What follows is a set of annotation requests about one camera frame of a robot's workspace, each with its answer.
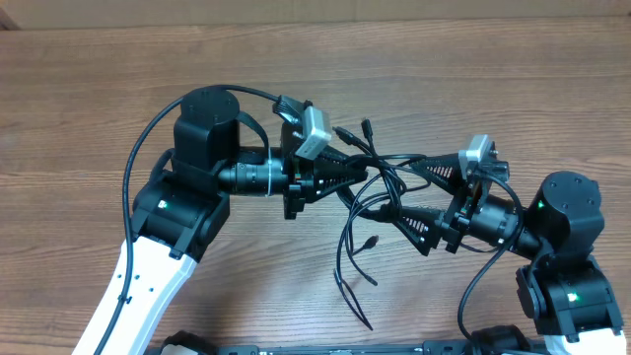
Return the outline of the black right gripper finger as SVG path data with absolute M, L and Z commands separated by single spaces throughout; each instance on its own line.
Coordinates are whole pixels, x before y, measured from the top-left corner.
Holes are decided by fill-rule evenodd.
M 444 212 L 427 207 L 403 207 L 393 225 L 424 256 L 435 249 L 441 239 Z
M 427 157 L 410 168 L 447 193 L 457 193 L 465 185 L 457 153 Z

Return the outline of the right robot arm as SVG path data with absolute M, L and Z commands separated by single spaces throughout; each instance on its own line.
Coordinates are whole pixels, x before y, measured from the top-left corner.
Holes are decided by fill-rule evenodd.
M 529 207 L 516 194 L 492 194 L 493 185 L 509 190 L 509 167 L 494 156 L 461 160 L 455 154 L 418 158 L 411 169 L 449 193 L 446 210 L 405 207 L 396 226 L 422 253 L 439 242 L 457 252 L 465 237 L 490 246 L 497 260 L 506 252 L 525 259 L 516 272 L 524 314 L 540 340 L 514 325 L 466 331 L 442 354 L 624 354 L 627 339 L 611 284 L 593 256 L 604 228 L 596 181 L 578 173 L 548 175 Z

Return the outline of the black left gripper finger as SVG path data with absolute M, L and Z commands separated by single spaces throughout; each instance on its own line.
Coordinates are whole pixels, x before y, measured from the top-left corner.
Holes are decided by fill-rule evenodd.
M 317 162 L 321 165 L 332 164 L 336 166 L 345 166 L 348 155 L 330 147 L 326 146 L 317 156 Z
M 365 170 L 343 165 L 315 165 L 313 202 L 319 201 L 342 187 L 364 181 L 368 176 Z

